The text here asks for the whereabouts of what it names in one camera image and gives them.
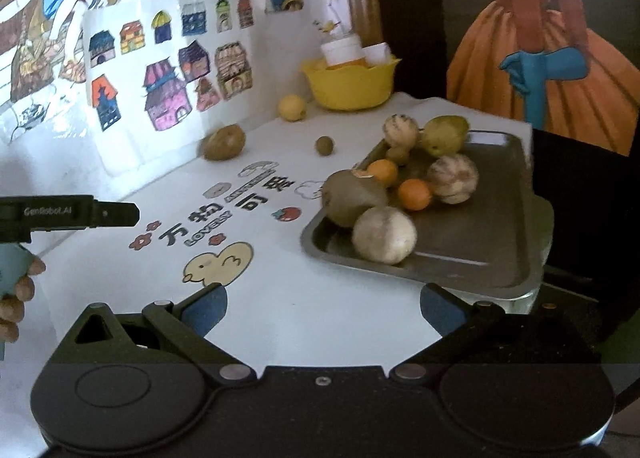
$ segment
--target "metal tray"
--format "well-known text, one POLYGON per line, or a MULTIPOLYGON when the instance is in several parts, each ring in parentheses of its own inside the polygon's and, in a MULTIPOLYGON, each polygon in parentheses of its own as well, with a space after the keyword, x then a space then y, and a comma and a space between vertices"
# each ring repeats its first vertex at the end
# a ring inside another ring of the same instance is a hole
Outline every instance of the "metal tray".
MULTIPOLYGON (((384 158, 387 149, 383 140, 356 168, 364 170, 384 158)), ((542 264, 522 143, 507 133, 470 131, 462 153, 478 166, 478 189, 463 204, 434 201, 413 213, 418 241, 402 263, 391 266, 363 260, 351 244, 351 231, 335 226, 322 211, 302 232, 304 251, 342 266, 434 282, 473 295, 516 300, 532 294, 540 286, 542 264)), ((399 181, 423 178, 433 161, 424 150, 414 149, 399 181)))

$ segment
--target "tangerine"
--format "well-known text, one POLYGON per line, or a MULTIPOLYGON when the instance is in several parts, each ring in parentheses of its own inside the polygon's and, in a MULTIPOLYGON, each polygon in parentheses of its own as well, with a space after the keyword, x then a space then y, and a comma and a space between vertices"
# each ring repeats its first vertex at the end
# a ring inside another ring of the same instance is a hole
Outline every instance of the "tangerine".
POLYGON ((405 180, 398 188, 398 198, 408 211, 421 211, 431 203, 431 191, 427 183, 419 178, 405 180))
POLYGON ((385 158, 369 164, 367 172, 378 178, 385 187, 391 187, 398 179, 398 166, 385 158))

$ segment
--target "yellow basket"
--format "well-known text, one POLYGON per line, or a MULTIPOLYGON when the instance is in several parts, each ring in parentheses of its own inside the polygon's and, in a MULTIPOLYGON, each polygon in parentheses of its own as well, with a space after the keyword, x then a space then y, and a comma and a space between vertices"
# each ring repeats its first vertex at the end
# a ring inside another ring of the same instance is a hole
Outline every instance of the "yellow basket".
POLYGON ((302 71, 318 104, 334 112, 375 108, 389 100, 400 59, 382 66, 343 66, 328 70, 324 59, 307 61, 302 71))

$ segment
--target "human hand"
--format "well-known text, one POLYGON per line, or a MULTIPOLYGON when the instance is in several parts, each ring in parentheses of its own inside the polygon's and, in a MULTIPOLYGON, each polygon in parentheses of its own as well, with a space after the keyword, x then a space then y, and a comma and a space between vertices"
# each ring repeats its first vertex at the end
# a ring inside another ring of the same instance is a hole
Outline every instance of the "human hand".
POLYGON ((18 323, 24 319, 24 304, 33 299, 35 287, 29 276, 42 274, 46 269, 40 258, 35 258, 28 275, 15 285, 15 295, 0 300, 0 341, 15 343, 18 340, 18 323))

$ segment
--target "white container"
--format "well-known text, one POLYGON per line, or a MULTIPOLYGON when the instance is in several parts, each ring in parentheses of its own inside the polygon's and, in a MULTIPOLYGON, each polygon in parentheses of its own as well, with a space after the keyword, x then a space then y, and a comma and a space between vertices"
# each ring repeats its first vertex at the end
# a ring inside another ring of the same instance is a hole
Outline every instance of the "white container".
POLYGON ((329 41, 321 45, 320 48, 327 66, 339 66, 361 61, 365 58, 360 38, 355 34, 329 41))
POLYGON ((391 62, 391 48, 387 43, 367 46, 363 52, 367 64, 370 66, 384 66, 391 62))

